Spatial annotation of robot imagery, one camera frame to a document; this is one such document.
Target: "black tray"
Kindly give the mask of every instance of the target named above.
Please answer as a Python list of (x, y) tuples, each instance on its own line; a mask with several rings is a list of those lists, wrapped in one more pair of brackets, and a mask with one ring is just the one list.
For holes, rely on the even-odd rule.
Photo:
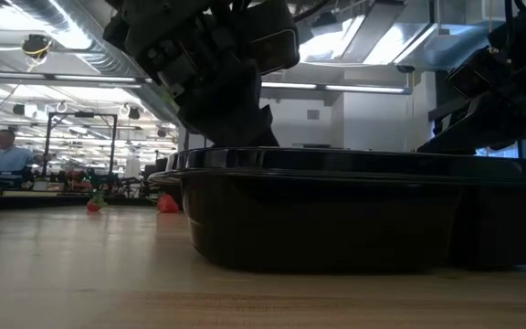
[(526, 161), (277, 148), (174, 154), (195, 248), (249, 270), (526, 264)]

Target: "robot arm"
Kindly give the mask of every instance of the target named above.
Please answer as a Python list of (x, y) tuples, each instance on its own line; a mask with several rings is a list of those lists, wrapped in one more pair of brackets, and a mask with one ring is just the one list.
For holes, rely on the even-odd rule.
[(105, 39), (167, 89), (186, 128), (219, 146), (278, 146), (259, 96), (262, 75), (300, 61), (285, 0), (108, 2)]
[(452, 114), (454, 124), (419, 152), (468, 154), (526, 138), (526, 6), (515, 4), (520, 12), (513, 17), (512, 1), (505, 0), (507, 22), (489, 34), (490, 46), (448, 75), (469, 106)]

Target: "window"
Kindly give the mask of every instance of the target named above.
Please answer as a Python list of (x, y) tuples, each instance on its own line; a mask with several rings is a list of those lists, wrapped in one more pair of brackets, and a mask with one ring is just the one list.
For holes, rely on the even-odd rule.
[(513, 145), (504, 148), (502, 150), (494, 151), (490, 148), (483, 148), (476, 150), (476, 156), (487, 156), (487, 157), (502, 157), (502, 158), (511, 158), (511, 159), (518, 159), (519, 158), (519, 147), (516, 143)]

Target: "red object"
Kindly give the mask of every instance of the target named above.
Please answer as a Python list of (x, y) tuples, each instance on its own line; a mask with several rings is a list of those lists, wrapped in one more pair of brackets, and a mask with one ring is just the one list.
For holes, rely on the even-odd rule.
[(175, 203), (174, 198), (170, 195), (162, 195), (157, 200), (157, 209), (162, 213), (176, 213), (180, 211), (178, 204)]
[(89, 201), (89, 203), (87, 204), (87, 210), (90, 212), (97, 212), (100, 210), (100, 206), (96, 205), (92, 201)]

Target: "light fixture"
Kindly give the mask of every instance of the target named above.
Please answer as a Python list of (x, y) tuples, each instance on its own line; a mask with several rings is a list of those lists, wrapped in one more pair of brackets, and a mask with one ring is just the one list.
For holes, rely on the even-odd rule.
[(123, 104), (120, 108), (119, 108), (119, 115), (120, 116), (129, 116), (129, 111), (130, 111), (130, 107), (127, 103)]
[(164, 138), (165, 136), (167, 136), (167, 132), (165, 131), (163, 127), (159, 127), (157, 129), (157, 136), (160, 138)]
[[(109, 126), (106, 125), (91, 125), (90, 129), (109, 129)], [(139, 130), (139, 127), (136, 126), (117, 126), (117, 130)]]
[(26, 115), (26, 105), (16, 104), (12, 111), (15, 115)]
[(58, 117), (54, 117), (52, 120), (54, 120), (56, 124), (66, 124), (66, 125), (74, 124), (74, 122), (72, 121), (68, 121), (66, 119), (59, 119)]
[(88, 130), (84, 129), (84, 128), (80, 128), (80, 127), (70, 127), (68, 128), (69, 131), (72, 131), (72, 132), (75, 132), (75, 133), (80, 133), (80, 134), (87, 134), (89, 133)]
[(75, 76), (75, 75), (61, 75), (55, 76), (59, 80), (75, 80), (84, 82), (135, 82), (135, 78), (124, 78), (124, 77), (103, 77), (103, 76)]
[(10, 77), (9, 72), (0, 72), (0, 79), (14, 79), (14, 80), (40, 80), (45, 79), (46, 76), (43, 74), (36, 73), (18, 73), (13, 72), (13, 76)]
[(414, 52), (417, 49), (417, 47), (419, 47), (419, 45), (424, 43), (424, 41), (426, 41), (426, 39), (429, 36), (431, 36), (431, 34), (434, 33), (436, 30), (437, 30), (437, 23), (432, 24), (432, 26), (429, 27), (427, 31), (421, 37), (419, 37), (413, 44), (411, 44), (411, 46), (407, 47), (407, 49), (405, 49), (401, 54), (399, 54), (399, 56), (397, 56), (397, 58), (393, 60), (394, 64), (401, 63), (403, 59), (405, 59), (412, 52)]
[(140, 89), (142, 85), (140, 84), (114, 84), (114, 83), (100, 83), (100, 88), (123, 88), (123, 89)]
[(56, 105), (56, 111), (58, 113), (64, 113), (67, 109), (68, 109), (68, 105), (64, 101)]
[(391, 93), (391, 94), (402, 94), (406, 92), (404, 88), (371, 87), (371, 86), (337, 86), (337, 85), (328, 85), (326, 86), (326, 90), (349, 91), (349, 92)]
[(342, 55), (344, 55), (344, 51), (346, 51), (346, 49), (348, 49), (348, 47), (351, 45), (352, 40), (358, 33), (358, 30), (363, 25), (364, 18), (365, 16), (361, 15), (361, 16), (357, 16), (353, 20), (348, 30), (346, 31), (346, 34), (344, 34), (344, 37), (342, 38), (342, 42), (332, 52), (332, 56), (331, 56), (332, 59), (341, 58)]
[(139, 108), (138, 107), (131, 107), (129, 109), (129, 119), (139, 120), (141, 117), (142, 116), (139, 113)]
[(314, 90), (316, 89), (315, 84), (308, 83), (283, 83), (283, 82), (263, 82), (261, 84), (263, 88), (276, 88), (276, 89), (300, 89), (300, 90)]

